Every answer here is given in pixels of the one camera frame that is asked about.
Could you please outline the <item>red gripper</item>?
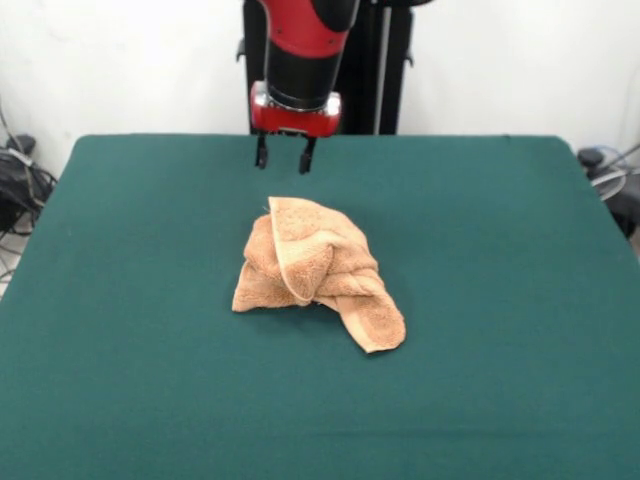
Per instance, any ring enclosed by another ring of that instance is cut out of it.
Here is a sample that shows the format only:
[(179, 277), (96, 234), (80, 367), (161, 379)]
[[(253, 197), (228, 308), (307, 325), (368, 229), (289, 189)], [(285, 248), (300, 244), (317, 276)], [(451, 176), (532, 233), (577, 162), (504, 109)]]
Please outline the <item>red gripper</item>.
[[(299, 160), (299, 173), (307, 174), (311, 170), (316, 137), (332, 136), (336, 133), (342, 114), (342, 100), (337, 92), (329, 95), (327, 102), (319, 110), (299, 111), (284, 107), (270, 96), (264, 81), (256, 81), (249, 96), (250, 119), (252, 126), (269, 134), (295, 133), (306, 135), (306, 145)], [(261, 170), (268, 163), (266, 135), (259, 133), (255, 166)]]

